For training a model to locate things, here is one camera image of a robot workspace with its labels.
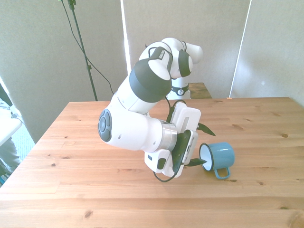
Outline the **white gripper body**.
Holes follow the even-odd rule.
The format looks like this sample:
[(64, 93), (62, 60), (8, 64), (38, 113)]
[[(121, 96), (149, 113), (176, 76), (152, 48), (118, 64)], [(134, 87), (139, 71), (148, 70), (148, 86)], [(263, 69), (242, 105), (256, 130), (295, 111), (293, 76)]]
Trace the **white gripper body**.
[(144, 153), (146, 165), (153, 174), (162, 173), (169, 178), (177, 178), (190, 162), (198, 140), (196, 132), (201, 112), (177, 102), (171, 119), (161, 121), (162, 137), (157, 149)]

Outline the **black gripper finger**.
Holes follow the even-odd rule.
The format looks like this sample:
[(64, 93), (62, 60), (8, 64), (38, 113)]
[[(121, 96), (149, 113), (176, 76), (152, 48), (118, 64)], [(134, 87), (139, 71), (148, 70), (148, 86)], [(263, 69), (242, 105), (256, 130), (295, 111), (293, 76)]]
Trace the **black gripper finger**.
[(202, 123), (198, 123), (197, 130), (203, 131), (204, 133), (207, 133), (212, 136), (216, 136), (206, 125)]
[(204, 163), (206, 163), (206, 161), (204, 159), (195, 158), (195, 159), (191, 159), (187, 165), (188, 166), (197, 166), (197, 165), (202, 165)]

